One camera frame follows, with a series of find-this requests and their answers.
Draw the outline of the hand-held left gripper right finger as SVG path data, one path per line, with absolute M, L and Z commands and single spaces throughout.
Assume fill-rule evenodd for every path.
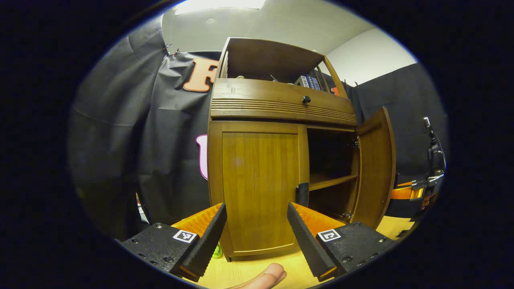
M 320 282 L 347 275 L 390 251 L 396 241 L 362 222 L 344 224 L 300 204 L 288 204 L 288 222 Z

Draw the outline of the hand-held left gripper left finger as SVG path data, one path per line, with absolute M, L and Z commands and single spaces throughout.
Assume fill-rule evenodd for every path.
M 174 225 L 154 223 L 121 245 L 162 271 L 197 282 L 209 265 L 225 223 L 226 205 L 219 203 Z

